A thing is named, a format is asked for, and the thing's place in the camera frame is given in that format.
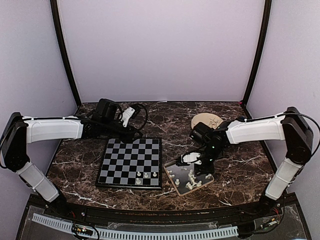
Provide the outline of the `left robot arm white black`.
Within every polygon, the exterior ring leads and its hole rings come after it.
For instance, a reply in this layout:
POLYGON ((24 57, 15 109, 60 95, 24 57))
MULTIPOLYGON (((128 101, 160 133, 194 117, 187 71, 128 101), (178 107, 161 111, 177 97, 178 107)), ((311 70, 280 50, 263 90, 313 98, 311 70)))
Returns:
POLYGON ((148 120, 148 110, 141 103, 127 109, 102 98, 86 115, 31 117, 14 112, 8 119, 0 138, 0 166, 17 174, 60 218, 71 213, 66 198, 45 174, 49 160, 61 140, 89 140, 107 137, 130 142, 142 136, 148 120), (129 122, 141 111, 145 121, 140 127, 129 122))

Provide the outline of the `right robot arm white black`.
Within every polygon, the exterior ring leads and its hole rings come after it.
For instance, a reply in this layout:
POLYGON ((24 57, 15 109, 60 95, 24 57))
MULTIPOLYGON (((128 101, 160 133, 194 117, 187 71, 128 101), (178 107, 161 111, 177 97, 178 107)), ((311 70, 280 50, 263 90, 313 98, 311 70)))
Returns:
POLYGON ((255 213, 266 217, 274 210, 274 201, 295 181, 320 147, 314 145, 314 132, 309 122, 317 128, 320 126, 312 117, 293 106, 270 116, 239 117, 234 120, 222 120, 212 113, 199 113, 191 119, 189 136, 200 147, 186 153, 182 161, 198 164, 211 171, 214 162, 229 146, 251 142, 282 142, 285 147, 283 159, 277 161, 275 174, 262 195, 264 199, 255 205, 255 213))

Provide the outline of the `black grey chessboard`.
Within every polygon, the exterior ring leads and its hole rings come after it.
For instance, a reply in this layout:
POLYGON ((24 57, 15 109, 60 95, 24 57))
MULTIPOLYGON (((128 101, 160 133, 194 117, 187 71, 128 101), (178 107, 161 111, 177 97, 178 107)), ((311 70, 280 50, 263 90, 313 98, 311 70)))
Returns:
POLYGON ((117 138, 108 139, 95 186, 160 190, 162 188, 162 139, 146 137, 132 143, 123 143, 117 138), (157 172, 158 177, 153 177, 153 172, 157 172), (141 184, 136 184, 136 178, 141 179, 141 184))

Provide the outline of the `white bishop chess piece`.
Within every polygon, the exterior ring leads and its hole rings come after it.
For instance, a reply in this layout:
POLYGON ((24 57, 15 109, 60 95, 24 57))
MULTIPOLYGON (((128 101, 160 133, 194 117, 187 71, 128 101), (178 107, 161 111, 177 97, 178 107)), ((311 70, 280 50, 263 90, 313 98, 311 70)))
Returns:
POLYGON ((141 184, 141 179, 140 178, 136 178, 136 180, 135 180, 135 183, 137 184, 137 185, 140 185, 141 184))

